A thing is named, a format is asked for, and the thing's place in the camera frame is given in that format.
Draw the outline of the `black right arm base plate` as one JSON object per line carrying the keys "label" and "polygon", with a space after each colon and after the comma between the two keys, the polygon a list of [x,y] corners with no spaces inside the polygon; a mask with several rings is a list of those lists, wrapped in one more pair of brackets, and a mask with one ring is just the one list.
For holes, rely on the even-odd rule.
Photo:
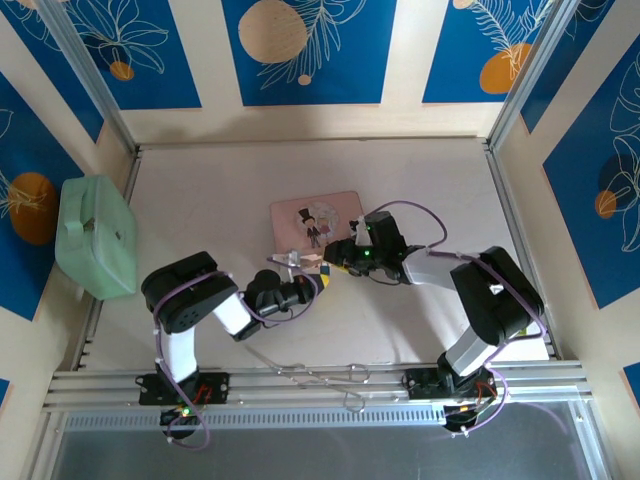
{"label": "black right arm base plate", "polygon": [[402,377],[410,400],[495,400],[494,376],[484,367],[466,377],[435,367],[411,368]]}

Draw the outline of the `aluminium side rail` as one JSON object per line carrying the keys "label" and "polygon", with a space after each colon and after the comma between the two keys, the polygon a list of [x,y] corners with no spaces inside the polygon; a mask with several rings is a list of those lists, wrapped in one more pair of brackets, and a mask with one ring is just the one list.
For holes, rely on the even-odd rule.
{"label": "aluminium side rail", "polygon": [[541,316],[541,321],[545,324],[546,328],[546,334],[543,337],[539,337],[539,328],[536,323],[534,323],[532,335],[535,336],[535,339],[526,341],[518,340],[514,345],[506,347],[498,356],[498,362],[506,362],[507,360],[524,361],[523,355],[526,352],[525,348],[528,348],[528,352],[531,353],[534,347],[538,348],[541,345],[545,346],[549,361],[564,360],[561,349],[554,337],[551,310],[547,303],[545,291],[540,282],[533,258],[529,252],[529,243],[506,173],[499,157],[489,145],[489,141],[483,139],[482,145],[520,268],[543,300],[544,312]]}
{"label": "aluminium side rail", "polygon": [[70,360],[72,371],[85,367],[103,303],[137,291],[137,223],[130,201],[140,157],[136,151],[122,191],[105,175],[65,183],[69,207],[61,220],[73,266],[69,277],[90,299]]}

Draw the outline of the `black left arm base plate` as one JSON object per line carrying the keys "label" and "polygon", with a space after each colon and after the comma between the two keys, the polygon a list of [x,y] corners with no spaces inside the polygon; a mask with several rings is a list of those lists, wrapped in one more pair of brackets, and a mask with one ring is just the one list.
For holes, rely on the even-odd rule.
{"label": "black left arm base plate", "polygon": [[[220,405],[227,401],[229,380],[230,375],[226,372],[195,372],[177,385],[195,405]],[[185,403],[161,371],[137,376],[135,384],[140,388],[140,405],[169,406]]]}

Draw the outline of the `aluminium frame post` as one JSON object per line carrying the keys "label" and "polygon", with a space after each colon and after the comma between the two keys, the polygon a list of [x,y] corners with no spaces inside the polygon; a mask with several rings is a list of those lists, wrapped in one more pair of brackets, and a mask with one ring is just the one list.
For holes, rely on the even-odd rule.
{"label": "aluminium frame post", "polygon": [[138,145],[117,102],[63,6],[57,0],[34,0],[38,13],[94,106],[124,149],[135,156]]}
{"label": "aluminium frame post", "polygon": [[530,95],[540,74],[548,63],[560,37],[579,0],[554,0],[552,10],[541,26],[522,70],[514,81],[513,88],[505,102],[492,129],[486,137],[487,150],[495,153],[508,135],[513,123],[519,117],[524,102]]}

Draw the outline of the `aluminium table edge rail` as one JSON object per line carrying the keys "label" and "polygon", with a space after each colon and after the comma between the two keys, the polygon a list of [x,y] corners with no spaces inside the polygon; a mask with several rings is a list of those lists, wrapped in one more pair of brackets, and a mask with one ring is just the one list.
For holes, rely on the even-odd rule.
{"label": "aluminium table edge rail", "polygon": [[[361,393],[366,406],[404,405],[409,395],[402,377],[413,365],[366,365],[371,373]],[[230,375],[226,406],[243,408],[343,407],[349,366],[309,367],[327,377],[342,391],[322,386],[299,389],[288,379],[275,375],[265,366],[228,368]],[[578,361],[501,362],[492,366],[508,385],[511,402],[568,401],[593,398],[586,371]],[[42,410],[75,412],[99,410],[141,410],[140,388],[135,378],[144,370],[56,372],[47,389]]]}

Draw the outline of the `pink wedding couple tin box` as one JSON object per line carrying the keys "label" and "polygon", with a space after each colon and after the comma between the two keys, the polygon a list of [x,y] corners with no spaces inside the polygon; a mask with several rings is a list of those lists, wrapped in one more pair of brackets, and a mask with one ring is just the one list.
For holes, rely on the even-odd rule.
{"label": "pink wedding couple tin box", "polygon": [[275,252],[322,254],[329,243],[349,238],[350,222],[362,214],[355,191],[274,202],[270,217]]}

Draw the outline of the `mint green carry case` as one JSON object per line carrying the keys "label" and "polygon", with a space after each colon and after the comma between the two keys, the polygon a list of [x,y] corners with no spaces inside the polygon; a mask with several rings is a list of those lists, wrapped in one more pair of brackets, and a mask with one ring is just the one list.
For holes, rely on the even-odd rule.
{"label": "mint green carry case", "polygon": [[135,294],[136,243],[136,219],[109,177],[64,181],[55,259],[71,280],[101,301]]}

